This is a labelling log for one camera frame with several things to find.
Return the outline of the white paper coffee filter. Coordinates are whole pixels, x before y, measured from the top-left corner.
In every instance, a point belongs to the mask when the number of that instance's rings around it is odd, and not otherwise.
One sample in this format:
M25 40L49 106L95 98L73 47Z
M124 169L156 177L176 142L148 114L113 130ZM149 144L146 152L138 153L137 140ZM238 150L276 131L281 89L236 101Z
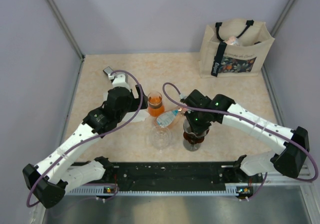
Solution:
M191 126L189 125L188 122L184 123L183 124L183 130L184 132L186 132L188 135L191 135L193 137L197 137L197 138L200 138L200 137L205 137L208 133L209 133L209 129L207 129L206 131L200 133L200 134L196 134L194 131L192 131L191 129Z

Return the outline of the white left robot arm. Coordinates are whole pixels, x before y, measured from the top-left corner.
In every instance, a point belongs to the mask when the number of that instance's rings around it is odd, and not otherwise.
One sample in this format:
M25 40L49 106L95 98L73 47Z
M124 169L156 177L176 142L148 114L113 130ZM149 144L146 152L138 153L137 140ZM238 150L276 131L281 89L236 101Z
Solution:
M91 145L107 134L119 130L124 116L137 115L146 109L148 99L141 85L136 85L138 98L125 87L108 91L107 100L90 111L71 136L55 151L38 162L28 164L22 174L30 195L49 209L58 204L66 193L92 181L109 182L113 178L112 164L107 158L98 157L82 166L74 163Z

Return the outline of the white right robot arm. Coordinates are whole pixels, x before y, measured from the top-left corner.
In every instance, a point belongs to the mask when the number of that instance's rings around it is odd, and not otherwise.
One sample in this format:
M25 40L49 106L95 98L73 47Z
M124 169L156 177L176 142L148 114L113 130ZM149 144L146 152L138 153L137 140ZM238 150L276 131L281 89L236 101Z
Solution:
M190 131L195 136L206 134L212 123L234 127L256 138L271 148L270 152L259 155L242 155L234 164L233 176L245 182L258 173L277 171L280 174L297 178L310 150L309 135L305 128L286 128L265 120L233 99L218 94L213 99L193 90L181 102L190 107L186 119Z

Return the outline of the amber glass coffee dripper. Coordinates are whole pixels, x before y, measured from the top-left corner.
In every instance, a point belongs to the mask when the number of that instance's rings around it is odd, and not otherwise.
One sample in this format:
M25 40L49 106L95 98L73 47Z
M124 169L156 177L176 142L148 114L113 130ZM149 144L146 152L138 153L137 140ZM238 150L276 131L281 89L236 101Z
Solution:
M205 140L205 137L200 137L200 138L193 137L183 131L183 146L188 151L191 151L191 152L197 151L201 147L202 142L204 140Z

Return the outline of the clear glass dripper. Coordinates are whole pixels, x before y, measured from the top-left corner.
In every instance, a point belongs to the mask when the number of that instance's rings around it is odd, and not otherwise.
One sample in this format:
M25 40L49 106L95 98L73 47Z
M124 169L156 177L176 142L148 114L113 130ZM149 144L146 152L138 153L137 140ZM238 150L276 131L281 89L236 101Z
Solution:
M167 127L155 126L148 134L148 143L157 150L164 150L172 145L173 135Z

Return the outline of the orange liquid glass carafe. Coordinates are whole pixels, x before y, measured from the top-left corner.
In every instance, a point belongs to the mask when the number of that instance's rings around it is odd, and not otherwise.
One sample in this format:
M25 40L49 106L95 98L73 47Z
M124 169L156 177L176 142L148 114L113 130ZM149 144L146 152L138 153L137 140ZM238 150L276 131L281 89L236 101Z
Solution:
M152 91L149 93L147 97L148 101L148 113L157 117L165 111L165 107L163 104L163 97L159 92Z

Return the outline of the baby oil bottle pink cap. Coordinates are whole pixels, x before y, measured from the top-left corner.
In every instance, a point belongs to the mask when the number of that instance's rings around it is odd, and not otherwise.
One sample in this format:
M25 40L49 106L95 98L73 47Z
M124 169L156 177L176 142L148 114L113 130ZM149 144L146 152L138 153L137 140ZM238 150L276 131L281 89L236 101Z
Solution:
M170 129L184 116L185 112L186 109L180 106L172 108L157 116L154 125Z

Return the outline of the black rectangular box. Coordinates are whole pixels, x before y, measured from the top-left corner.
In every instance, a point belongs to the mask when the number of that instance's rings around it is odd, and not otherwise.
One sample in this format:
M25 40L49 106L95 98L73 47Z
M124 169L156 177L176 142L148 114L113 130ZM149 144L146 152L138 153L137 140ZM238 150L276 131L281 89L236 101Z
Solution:
M109 66L103 70L103 73L108 77L109 80L115 78L115 76L113 75L113 69Z

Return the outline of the beige canvas tote bag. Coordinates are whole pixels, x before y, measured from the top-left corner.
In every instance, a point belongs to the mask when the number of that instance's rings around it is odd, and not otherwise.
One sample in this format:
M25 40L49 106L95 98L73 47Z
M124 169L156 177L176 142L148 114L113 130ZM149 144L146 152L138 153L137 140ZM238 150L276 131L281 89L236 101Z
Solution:
M224 43L232 35L242 46ZM255 76L274 40L263 21L235 18L208 24L199 53L199 74L202 78Z

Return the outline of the pink item in bag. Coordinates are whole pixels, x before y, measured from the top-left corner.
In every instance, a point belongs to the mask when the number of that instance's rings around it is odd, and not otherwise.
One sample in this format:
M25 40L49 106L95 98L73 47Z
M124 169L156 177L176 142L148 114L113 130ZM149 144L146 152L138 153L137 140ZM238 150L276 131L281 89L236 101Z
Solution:
M242 46L242 42L234 35L224 40L224 43L226 43L227 45Z

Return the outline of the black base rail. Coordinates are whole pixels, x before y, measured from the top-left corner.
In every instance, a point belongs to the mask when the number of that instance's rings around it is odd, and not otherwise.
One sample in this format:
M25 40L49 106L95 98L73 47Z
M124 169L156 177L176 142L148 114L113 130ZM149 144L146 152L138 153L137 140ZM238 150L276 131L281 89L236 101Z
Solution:
M117 184L120 191L224 191L226 184L256 184L233 162L114 162L94 184Z

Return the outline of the aluminium front rail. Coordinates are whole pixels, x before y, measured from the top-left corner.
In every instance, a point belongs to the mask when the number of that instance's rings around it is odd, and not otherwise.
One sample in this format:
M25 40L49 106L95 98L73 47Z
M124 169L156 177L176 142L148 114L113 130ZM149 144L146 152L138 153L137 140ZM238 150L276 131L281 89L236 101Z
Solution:
M48 177L35 190L38 199L49 206L66 194L165 195L165 196L236 196L251 197L265 176L248 176L232 162L130 163L92 161L72 165L56 184Z

